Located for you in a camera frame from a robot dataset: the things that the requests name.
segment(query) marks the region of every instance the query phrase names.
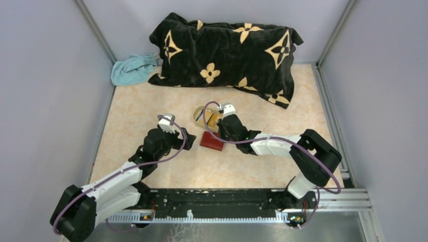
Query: white wall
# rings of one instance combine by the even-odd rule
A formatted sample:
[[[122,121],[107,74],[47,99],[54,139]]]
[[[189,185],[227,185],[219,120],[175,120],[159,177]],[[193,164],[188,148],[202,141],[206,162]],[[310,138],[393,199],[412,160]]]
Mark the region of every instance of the white wall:
[[[428,237],[428,2],[360,1],[322,70],[386,241]]]
[[[155,27],[175,12],[188,21],[277,24],[295,28],[305,43],[295,62],[319,59],[349,0],[85,0],[118,59],[159,52],[148,40]]]
[[[0,241],[58,241],[49,219],[88,178],[111,64],[71,0],[0,1]]]

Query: beige table surface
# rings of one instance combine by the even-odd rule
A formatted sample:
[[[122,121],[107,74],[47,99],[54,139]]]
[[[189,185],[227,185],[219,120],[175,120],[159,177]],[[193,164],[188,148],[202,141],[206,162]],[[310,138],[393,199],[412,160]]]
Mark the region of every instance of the beige table surface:
[[[276,135],[314,129],[331,142],[311,66],[293,65],[292,74],[295,92],[288,109],[229,87],[179,88],[149,83],[117,87],[91,182],[114,171],[134,154],[147,132],[156,127],[158,114],[172,113],[176,122],[197,139],[190,151],[182,151],[175,159],[159,164],[143,180],[149,187],[284,188],[299,173],[293,160],[245,155],[231,144],[226,144],[222,152],[201,147],[204,130],[193,123],[192,114],[211,100],[230,102],[248,129]],[[343,185],[338,169],[335,175]],[[332,180],[327,187],[335,187]]]

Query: blue cloth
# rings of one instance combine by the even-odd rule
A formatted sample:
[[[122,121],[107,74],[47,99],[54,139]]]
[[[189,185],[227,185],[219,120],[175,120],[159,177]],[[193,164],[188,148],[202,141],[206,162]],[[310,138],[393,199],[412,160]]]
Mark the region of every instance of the blue cloth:
[[[124,62],[116,62],[112,69],[112,82],[115,86],[144,83],[157,66],[153,54],[131,55]]]

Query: red wallet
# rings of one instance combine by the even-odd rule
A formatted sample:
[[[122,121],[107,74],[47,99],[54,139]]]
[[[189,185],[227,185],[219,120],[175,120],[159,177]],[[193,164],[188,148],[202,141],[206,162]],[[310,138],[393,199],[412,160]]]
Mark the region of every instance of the red wallet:
[[[222,151],[225,143],[216,140],[214,137],[212,137],[212,135],[208,131],[205,131],[205,132],[203,132],[202,139],[201,139],[201,142],[199,145],[203,146],[203,147]]]

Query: dark red case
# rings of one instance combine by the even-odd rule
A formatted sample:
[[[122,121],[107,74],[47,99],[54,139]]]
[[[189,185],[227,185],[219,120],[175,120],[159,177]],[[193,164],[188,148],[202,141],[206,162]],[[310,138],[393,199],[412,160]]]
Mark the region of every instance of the dark red case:
[[[213,138],[211,136],[211,134],[208,131],[205,131],[205,132],[203,132],[202,139],[201,139],[201,142],[200,142],[199,145],[203,146],[203,147],[207,147],[207,148],[211,148],[211,149],[222,151],[223,150],[223,146],[225,145],[225,143],[216,140],[215,138]]]

